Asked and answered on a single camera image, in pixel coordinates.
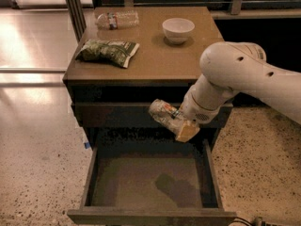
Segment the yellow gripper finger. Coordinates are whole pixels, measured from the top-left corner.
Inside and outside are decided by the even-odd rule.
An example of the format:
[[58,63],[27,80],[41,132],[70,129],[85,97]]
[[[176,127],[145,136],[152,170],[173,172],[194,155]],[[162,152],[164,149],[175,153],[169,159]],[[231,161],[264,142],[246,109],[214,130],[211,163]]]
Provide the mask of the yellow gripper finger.
[[179,142],[187,142],[193,138],[200,128],[197,123],[193,121],[184,121],[179,133],[176,135],[176,140]]

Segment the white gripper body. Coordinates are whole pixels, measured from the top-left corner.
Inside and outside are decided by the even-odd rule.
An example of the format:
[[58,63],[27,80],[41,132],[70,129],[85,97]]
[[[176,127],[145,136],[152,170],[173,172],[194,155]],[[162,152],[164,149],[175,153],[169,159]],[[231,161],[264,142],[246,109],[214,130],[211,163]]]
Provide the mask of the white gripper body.
[[198,124],[210,123],[218,114],[220,108],[209,110],[197,104],[191,93],[186,93],[180,106],[180,111],[190,121]]

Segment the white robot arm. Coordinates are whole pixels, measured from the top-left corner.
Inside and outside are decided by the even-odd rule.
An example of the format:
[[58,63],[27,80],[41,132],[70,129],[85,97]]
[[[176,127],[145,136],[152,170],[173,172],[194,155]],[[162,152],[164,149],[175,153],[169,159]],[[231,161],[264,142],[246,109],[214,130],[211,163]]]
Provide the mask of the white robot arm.
[[266,62],[262,48],[249,42],[217,42],[199,60],[201,75],[186,92],[180,111],[180,142],[194,137],[211,122],[220,107],[242,92],[259,99],[289,119],[301,123],[301,73]]

